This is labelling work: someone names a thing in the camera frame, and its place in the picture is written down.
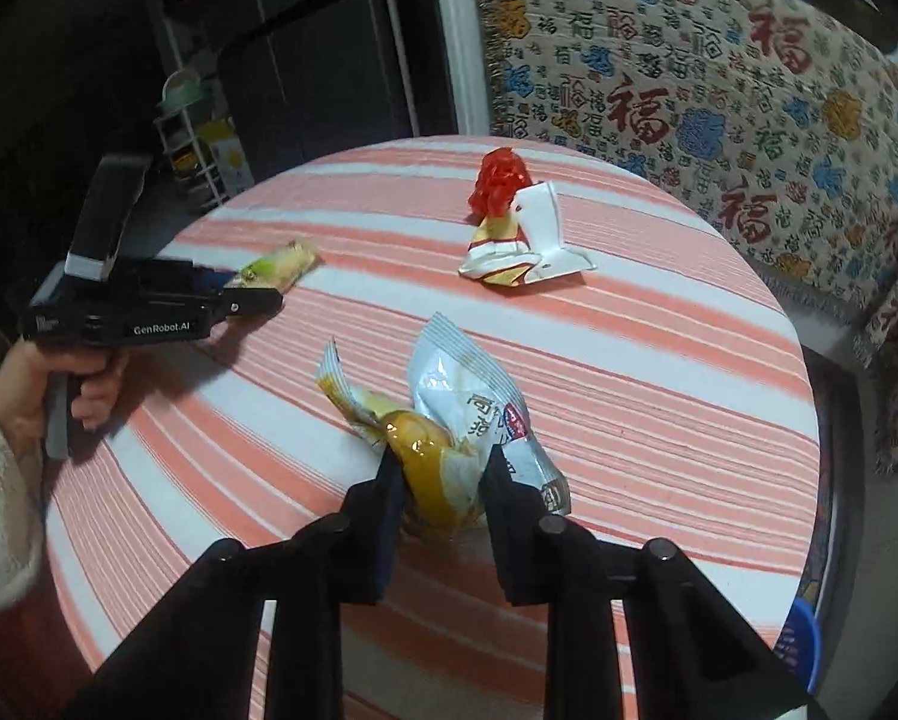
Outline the white door frame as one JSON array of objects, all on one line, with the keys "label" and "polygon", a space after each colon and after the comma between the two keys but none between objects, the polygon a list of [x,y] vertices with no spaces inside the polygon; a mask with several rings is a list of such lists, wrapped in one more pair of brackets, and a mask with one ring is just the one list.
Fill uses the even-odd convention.
[{"label": "white door frame", "polygon": [[437,2],[458,132],[488,135],[491,115],[476,0]]}]

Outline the white red-yellow wrapper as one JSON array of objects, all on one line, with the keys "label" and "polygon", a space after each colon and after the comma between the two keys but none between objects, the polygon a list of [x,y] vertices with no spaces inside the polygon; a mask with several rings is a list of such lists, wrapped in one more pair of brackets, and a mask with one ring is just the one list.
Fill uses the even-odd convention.
[{"label": "white red-yellow wrapper", "polygon": [[519,188],[503,216],[486,216],[474,231],[458,275],[488,286],[519,288],[576,277],[597,265],[564,242],[553,182]]}]

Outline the striped pink white tablecloth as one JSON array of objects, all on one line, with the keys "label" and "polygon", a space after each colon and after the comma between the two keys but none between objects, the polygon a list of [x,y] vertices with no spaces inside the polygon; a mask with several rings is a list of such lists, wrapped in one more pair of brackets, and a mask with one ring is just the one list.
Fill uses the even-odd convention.
[{"label": "striped pink white tablecloth", "polygon": [[29,337],[71,718],[807,718],[776,655],[816,514],[792,322],[696,211],[559,146],[293,167],[147,259],[99,164]]}]

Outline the dark metal wok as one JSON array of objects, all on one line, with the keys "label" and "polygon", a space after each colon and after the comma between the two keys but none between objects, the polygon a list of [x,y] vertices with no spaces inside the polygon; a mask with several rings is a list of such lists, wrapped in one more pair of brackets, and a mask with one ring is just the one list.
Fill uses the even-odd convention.
[{"label": "dark metal wok", "polygon": [[865,37],[883,54],[891,54],[898,49],[898,31],[891,26],[887,17],[867,0],[803,0],[803,2],[823,11],[841,25]]}]

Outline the white storage rack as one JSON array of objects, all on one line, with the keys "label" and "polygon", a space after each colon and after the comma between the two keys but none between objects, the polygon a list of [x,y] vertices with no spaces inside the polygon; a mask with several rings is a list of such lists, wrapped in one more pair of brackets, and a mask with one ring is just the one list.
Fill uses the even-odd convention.
[{"label": "white storage rack", "polygon": [[213,89],[195,70],[167,76],[154,127],[175,185],[190,205],[211,210],[254,187],[236,127],[216,112]]}]

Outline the red plastic bag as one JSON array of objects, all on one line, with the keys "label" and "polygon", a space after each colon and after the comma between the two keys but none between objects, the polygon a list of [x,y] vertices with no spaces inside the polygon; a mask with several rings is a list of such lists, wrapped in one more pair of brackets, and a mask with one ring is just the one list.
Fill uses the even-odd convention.
[{"label": "red plastic bag", "polygon": [[493,149],[483,156],[468,197],[470,220],[481,223],[486,218],[503,218],[509,213],[515,195],[532,185],[528,167],[519,154],[508,146]]}]

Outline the patterned fu character blanket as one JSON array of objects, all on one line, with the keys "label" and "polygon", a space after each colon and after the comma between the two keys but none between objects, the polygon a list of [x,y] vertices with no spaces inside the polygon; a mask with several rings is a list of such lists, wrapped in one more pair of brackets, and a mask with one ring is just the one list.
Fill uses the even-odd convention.
[{"label": "patterned fu character blanket", "polygon": [[898,64],[797,0],[476,0],[491,126],[644,177],[787,280],[898,305]]}]

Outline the silver yellow snack wrapper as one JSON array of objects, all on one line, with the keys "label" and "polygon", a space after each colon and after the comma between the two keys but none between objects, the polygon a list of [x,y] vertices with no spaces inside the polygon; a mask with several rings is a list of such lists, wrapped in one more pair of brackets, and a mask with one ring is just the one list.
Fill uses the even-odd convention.
[{"label": "silver yellow snack wrapper", "polygon": [[356,433],[400,461],[410,535],[446,543],[480,520],[478,486],[494,447],[503,449],[513,479],[540,493],[545,511],[569,514],[569,484],[533,434],[524,395],[449,317],[436,314],[419,332],[408,406],[351,383],[334,341],[323,349],[316,381]]}]

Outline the green yellow snack wrapper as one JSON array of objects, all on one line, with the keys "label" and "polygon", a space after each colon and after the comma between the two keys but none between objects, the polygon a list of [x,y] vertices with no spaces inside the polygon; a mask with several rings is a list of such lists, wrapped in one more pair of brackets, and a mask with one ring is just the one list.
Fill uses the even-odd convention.
[{"label": "green yellow snack wrapper", "polygon": [[227,288],[268,288],[286,293],[305,273],[314,270],[320,257],[305,241],[291,241],[239,268]]}]

